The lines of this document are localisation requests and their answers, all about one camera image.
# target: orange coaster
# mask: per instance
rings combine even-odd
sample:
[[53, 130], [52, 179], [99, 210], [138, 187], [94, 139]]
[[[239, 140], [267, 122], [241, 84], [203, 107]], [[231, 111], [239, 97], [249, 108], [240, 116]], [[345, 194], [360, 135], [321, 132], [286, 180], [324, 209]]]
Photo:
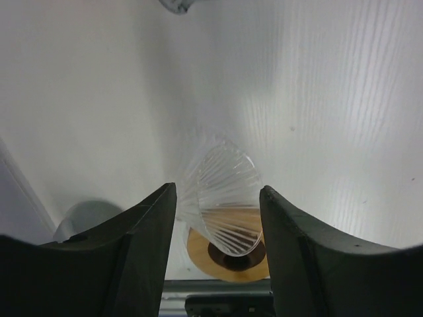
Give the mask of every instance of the orange coaster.
[[190, 229], [186, 248], [196, 267], [216, 279], [246, 283], [265, 279], [269, 276], [263, 238], [250, 254], [234, 258], [226, 256], [200, 233]]

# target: wooden disc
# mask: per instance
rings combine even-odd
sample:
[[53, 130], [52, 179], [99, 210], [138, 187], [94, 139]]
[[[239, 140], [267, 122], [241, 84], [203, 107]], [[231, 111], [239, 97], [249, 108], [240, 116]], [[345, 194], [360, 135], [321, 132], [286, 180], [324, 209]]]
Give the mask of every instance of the wooden disc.
[[256, 266], [244, 271], [233, 271], [220, 266], [209, 255], [209, 241], [194, 229], [190, 229], [187, 242], [188, 255], [204, 273], [228, 282], [246, 283], [265, 279], [269, 276], [267, 256]]

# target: transparent ribbed cup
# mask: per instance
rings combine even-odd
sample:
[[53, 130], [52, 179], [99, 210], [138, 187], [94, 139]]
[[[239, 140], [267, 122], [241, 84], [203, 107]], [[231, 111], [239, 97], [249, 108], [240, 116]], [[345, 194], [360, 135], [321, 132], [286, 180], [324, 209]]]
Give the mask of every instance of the transparent ribbed cup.
[[258, 197], [262, 182], [251, 159], [234, 143], [202, 136], [197, 162], [176, 182], [176, 216], [230, 256], [244, 256], [260, 242]]

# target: white surface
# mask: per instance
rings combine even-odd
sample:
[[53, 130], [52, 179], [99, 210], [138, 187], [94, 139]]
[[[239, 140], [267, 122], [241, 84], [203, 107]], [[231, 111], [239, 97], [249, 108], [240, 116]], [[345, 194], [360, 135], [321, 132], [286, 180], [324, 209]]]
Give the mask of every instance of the white surface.
[[[79, 201], [143, 199], [169, 180], [175, 133], [207, 122], [310, 214], [421, 243], [422, 11], [217, 0], [178, 17], [156, 0], [4, 0], [0, 136], [56, 225]], [[167, 278], [184, 278], [175, 241]]]

